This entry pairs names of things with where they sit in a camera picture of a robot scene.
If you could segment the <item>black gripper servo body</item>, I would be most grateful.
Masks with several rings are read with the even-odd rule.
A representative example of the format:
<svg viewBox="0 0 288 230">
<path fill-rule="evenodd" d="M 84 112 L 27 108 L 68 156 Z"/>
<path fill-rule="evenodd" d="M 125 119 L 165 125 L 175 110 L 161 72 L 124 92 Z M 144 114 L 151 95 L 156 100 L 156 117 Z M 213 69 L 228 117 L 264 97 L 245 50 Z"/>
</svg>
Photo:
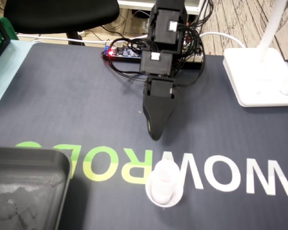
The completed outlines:
<svg viewBox="0 0 288 230">
<path fill-rule="evenodd" d="M 169 80 L 152 80 L 150 95 L 161 98 L 174 98 L 174 83 Z"/>
</svg>

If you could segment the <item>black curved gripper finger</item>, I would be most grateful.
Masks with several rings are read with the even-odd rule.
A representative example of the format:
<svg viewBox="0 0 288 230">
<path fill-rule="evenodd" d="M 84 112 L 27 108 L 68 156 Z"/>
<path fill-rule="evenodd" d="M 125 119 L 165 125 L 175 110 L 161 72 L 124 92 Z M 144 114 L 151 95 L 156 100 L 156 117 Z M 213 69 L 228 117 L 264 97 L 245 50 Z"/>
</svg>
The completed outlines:
<svg viewBox="0 0 288 230">
<path fill-rule="evenodd" d="M 165 129 L 167 121 L 173 114 L 177 104 L 177 90 L 174 80 L 173 81 L 173 94 L 174 98 L 161 98 L 150 95 L 151 81 L 147 80 L 144 88 L 143 97 L 143 112 L 145 117 L 150 121 L 151 134 L 150 137 L 154 141 L 158 141 Z"/>
</svg>

